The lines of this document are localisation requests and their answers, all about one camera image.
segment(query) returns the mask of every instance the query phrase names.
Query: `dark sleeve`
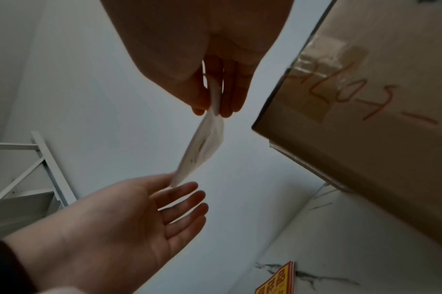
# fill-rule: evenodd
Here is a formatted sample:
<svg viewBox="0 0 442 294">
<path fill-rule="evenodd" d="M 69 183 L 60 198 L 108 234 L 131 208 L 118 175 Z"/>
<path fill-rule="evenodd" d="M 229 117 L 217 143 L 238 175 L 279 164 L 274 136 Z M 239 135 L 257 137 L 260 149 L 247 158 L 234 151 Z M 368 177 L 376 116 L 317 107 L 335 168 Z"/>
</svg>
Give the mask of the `dark sleeve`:
<svg viewBox="0 0 442 294">
<path fill-rule="evenodd" d="M 0 294 L 33 294 L 37 290 L 6 243 L 0 241 Z"/>
</svg>

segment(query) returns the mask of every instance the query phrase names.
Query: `red and yellow sign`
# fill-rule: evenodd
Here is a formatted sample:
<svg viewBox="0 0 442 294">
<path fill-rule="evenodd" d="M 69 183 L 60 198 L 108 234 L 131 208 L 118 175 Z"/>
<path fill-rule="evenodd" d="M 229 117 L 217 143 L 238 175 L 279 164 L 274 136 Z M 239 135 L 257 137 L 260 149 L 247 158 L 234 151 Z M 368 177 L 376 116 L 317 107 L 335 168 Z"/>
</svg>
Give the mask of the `red and yellow sign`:
<svg viewBox="0 0 442 294">
<path fill-rule="evenodd" d="M 293 294 L 294 262 L 283 265 L 269 280 L 255 290 L 255 294 Z"/>
</svg>

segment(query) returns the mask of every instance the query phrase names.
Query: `marble surface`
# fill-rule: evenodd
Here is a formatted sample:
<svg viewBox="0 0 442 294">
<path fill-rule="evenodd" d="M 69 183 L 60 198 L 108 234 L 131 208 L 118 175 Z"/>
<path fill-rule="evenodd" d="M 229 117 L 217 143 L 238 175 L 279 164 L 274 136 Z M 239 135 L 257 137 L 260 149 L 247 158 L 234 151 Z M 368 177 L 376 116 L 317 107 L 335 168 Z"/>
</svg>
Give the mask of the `marble surface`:
<svg viewBox="0 0 442 294">
<path fill-rule="evenodd" d="M 295 261 L 295 293 L 442 293 L 442 247 L 359 195 L 324 185 L 231 294 Z"/>
</svg>

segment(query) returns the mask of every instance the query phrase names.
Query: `white paper slip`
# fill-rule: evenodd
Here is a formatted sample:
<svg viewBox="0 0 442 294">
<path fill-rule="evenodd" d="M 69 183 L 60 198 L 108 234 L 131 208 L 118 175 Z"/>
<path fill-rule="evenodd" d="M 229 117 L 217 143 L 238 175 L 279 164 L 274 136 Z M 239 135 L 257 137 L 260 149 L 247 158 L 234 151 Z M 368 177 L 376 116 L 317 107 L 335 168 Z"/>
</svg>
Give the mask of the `white paper slip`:
<svg viewBox="0 0 442 294">
<path fill-rule="evenodd" d="M 182 157 L 171 187 L 178 186 L 194 170 L 210 159 L 224 138 L 224 120 L 220 116 L 221 87 L 216 79 L 206 75 L 211 107 L 198 126 Z"/>
</svg>

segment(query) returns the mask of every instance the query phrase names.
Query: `cardboard box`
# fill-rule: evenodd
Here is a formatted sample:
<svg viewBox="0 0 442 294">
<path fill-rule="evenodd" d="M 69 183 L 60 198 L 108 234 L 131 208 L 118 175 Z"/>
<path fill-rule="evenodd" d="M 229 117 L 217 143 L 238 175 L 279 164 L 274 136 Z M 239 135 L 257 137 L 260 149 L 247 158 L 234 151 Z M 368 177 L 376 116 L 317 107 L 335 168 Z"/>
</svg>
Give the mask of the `cardboard box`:
<svg viewBox="0 0 442 294">
<path fill-rule="evenodd" d="M 442 1 L 334 1 L 253 129 L 442 243 Z"/>
</svg>

